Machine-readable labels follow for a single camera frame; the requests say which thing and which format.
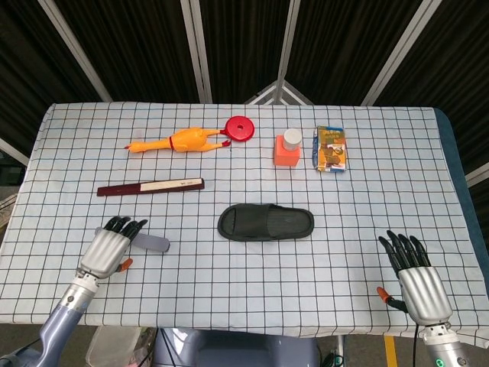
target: grid tablecloth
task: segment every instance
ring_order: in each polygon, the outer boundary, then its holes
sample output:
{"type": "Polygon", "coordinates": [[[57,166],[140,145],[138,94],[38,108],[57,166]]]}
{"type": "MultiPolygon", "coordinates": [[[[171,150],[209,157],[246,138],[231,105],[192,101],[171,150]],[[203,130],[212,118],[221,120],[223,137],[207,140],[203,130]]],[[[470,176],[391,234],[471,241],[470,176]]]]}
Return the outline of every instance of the grid tablecloth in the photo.
{"type": "Polygon", "coordinates": [[[412,335],[376,287],[400,286],[376,238],[387,229],[427,246],[463,341],[489,338],[489,301],[439,138],[425,108],[53,105],[44,116],[0,257],[0,321],[43,323],[72,281],[94,229],[115,215],[148,218],[143,232],[169,252],[130,248],[131,268],[103,281],[82,323],[188,326],[291,336],[412,335]],[[246,143],[206,153],[130,154],[129,141],[190,126],[223,128],[233,115],[256,126],[246,143]],[[348,170],[319,173],[315,126],[346,129],[348,170]],[[274,137],[300,128],[297,167],[275,167],[274,137]],[[202,177],[185,193],[97,197],[100,186],[202,177]],[[230,242],[217,232],[234,203],[310,210],[310,237],[230,242]]]}

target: blue table edge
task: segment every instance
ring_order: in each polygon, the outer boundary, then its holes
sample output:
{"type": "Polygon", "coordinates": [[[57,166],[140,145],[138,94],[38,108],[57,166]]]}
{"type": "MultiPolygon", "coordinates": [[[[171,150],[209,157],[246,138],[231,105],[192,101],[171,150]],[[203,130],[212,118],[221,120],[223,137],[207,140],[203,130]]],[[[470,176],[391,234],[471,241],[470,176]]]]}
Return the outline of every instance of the blue table edge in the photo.
{"type": "Polygon", "coordinates": [[[484,276],[486,292],[489,294],[489,255],[487,254],[484,237],[482,235],[481,227],[479,226],[477,215],[475,214],[471,194],[468,192],[467,181],[461,166],[460,155],[458,154],[457,142],[455,140],[455,135],[453,134],[452,124],[442,110],[434,110],[446,163],[449,166],[458,201],[460,202],[462,212],[464,213],[468,235],[474,246],[475,256],[484,276]]]}

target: black slipper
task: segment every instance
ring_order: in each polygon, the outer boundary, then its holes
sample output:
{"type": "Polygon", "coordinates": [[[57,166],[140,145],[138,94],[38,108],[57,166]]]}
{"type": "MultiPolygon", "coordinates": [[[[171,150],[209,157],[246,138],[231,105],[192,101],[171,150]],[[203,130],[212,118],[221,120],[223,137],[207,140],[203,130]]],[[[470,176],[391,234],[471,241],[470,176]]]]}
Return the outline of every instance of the black slipper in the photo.
{"type": "Polygon", "coordinates": [[[313,231],[314,216],[308,210],[274,204],[236,204],[221,214],[217,229],[239,242],[300,239],[313,231]]]}

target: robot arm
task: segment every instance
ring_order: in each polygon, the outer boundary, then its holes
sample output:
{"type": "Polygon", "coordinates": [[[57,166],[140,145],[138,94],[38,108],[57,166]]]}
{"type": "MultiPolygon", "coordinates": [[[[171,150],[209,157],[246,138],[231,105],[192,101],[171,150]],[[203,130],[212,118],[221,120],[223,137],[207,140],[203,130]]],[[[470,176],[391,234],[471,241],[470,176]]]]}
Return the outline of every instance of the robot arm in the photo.
{"type": "Polygon", "coordinates": [[[66,341],[99,289],[99,279],[106,279],[131,265],[131,259],[121,264],[122,257],[147,220],[133,221],[124,227],[129,220],[131,218],[116,216],[97,233],[82,257],[75,279],[41,328],[43,352],[29,366],[58,365],[66,341]]]}
{"type": "Polygon", "coordinates": [[[384,302],[408,313],[415,323],[425,327],[423,341],[436,367],[469,367],[457,334],[450,330],[453,314],[438,272],[429,262],[423,244],[414,236],[396,236],[387,231],[392,245],[384,237],[379,241],[389,256],[399,279],[404,301],[394,300],[383,288],[377,292],[384,302]]]}

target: yellow rubber chicken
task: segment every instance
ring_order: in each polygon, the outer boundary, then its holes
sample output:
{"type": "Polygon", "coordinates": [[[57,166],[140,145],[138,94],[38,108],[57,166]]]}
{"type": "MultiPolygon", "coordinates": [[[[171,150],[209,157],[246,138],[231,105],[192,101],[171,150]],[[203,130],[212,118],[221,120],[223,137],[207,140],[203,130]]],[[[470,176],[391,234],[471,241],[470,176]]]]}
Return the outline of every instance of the yellow rubber chicken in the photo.
{"type": "Polygon", "coordinates": [[[228,147],[231,144],[230,140],[222,143],[209,144],[207,137],[209,135],[221,134],[221,130],[207,130],[204,128],[186,128],[179,130],[169,138],[144,142],[130,143],[126,149],[132,153],[149,151],[151,149],[173,149],[175,151],[210,151],[212,149],[228,147]]]}

